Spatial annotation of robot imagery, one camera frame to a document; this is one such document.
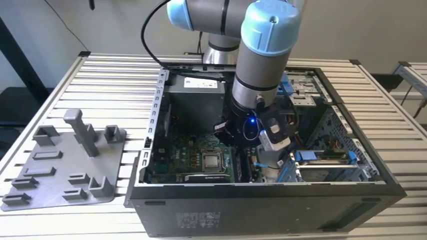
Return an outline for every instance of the sticker label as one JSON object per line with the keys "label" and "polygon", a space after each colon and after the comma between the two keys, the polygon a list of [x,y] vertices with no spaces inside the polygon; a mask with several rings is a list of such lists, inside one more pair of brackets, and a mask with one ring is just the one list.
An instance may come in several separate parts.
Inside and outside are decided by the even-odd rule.
{"label": "sticker label", "polygon": [[218,89],[219,84],[215,80],[186,77],[184,88]]}
{"label": "sticker label", "polygon": [[212,229],[220,224],[222,212],[178,212],[176,223],[180,229]]}

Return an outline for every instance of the blue plastic tab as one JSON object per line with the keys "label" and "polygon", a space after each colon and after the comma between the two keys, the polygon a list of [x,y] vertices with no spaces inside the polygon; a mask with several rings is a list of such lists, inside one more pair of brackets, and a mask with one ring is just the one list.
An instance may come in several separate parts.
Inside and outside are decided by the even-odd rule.
{"label": "blue plastic tab", "polygon": [[283,178],[285,178],[287,172],[289,172],[289,167],[286,167],[286,168],[283,169],[283,172],[281,173],[281,176],[279,176],[279,179],[278,179],[278,183],[282,183]]}
{"label": "blue plastic tab", "polygon": [[294,156],[295,156],[295,161],[299,162],[299,161],[302,160],[301,152],[297,151],[295,154],[294,154]]}
{"label": "blue plastic tab", "polygon": [[286,73],[283,74],[283,77],[282,77],[282,83],[283,83],[285,91],[279,85],[278,95],[291,96],[294,94],[294,87],[290,83],[290,79]]}
{"label": "blue plastic tab", "polygon": [[318,160],[318,156],[314,151],[298,151],[298,153],[302,161]]}
{"label": "blue plastic tab", "polygon": [[171,23],[186,30],[194,30],[187,7],[187,0],[171,0],[167,3],[167,16]]}
{"label": "blue plastic tab", "polygon": [[260,167],[260,168],[269,168],[267,164],[262,164],[259,162],[254,162],[254,166]]}
{"label": "blue plastic tab", "polygon": [[349,164],[357,164],[358,163],[358,156],[357,156],[354,151],[349,151],[349,158],[350,158]]}
{"label": "blue plastic tab", "polygon": [[258,0],[246,10],[242,24],[244,45],[262,56],[279,56],[294,47],[299,38],[302,15],[282,0]]}

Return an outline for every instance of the slotted aluminum surface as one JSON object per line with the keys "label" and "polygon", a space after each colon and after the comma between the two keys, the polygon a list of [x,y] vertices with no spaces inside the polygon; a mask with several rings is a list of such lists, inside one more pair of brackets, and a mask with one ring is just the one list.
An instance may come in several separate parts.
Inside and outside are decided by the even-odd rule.
{"label": "slotted aluminum surface", "polygon": [[[194,56],[163,56],[168,62],[196,63]],[[426,240],[427,239],[427,138],[426,132],[399,107],[361,66],[347,60],[291,59],[289,66],[319,67],[329,77],[379,155],[406,189],[407,197],[349,234],[307,235],[305,239]],[[116,198],[98,205],[67,206],[24,211],[0,211],[0,237],[31,240],[148,239],[132,209],[124,208],[131,164],[144,145],[147,119],[159,65],[148,56],[91,54],[74,63],[50,99],[0,161],[0,196],[11,188],[35,142],[36,126],[70,126],[66,109],[80,108],[86,123],[103,128],[118,124],[127,129],[119,170]],[[302,236],[258,235],[203,239],[302,239]]]}
{"label": "slotted aluminum surface", "polygon": [[427,98],[427,62],[405,62],[399,63],[394,70],[394,74],[399,74],[410,85]]}

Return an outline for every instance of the gray plastic tray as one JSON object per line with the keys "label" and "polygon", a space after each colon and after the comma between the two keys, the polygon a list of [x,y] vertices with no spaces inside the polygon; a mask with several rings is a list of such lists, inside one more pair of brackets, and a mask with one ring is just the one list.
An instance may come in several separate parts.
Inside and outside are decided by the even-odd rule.
{"label": "gray plastic tray", "polygon": [[34,135],[38,144],[2,199],[3,211],[114,200],[127,131],[116,125],[94,131],[91,124],[84,125],[79,109],[70,109],[64,120],[75,132],[39,127]]}

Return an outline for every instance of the robotic arm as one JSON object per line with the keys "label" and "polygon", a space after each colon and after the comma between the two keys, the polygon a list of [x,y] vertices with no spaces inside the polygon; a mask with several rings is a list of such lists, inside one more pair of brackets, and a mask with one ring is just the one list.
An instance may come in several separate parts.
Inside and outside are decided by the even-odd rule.
{"label": "robotic arm", "polygon": [[240,123],[244,131],[247,120],[255,117],[263,126],[259,140],[266,150],[281,150],[291,141],[287,123],[271,104],[298,40],[299,9],[286,0],[172,0],[167,14],[183,29],[242,38],[231,100],[235,116],[215,127],[215,133],[220,138]]}

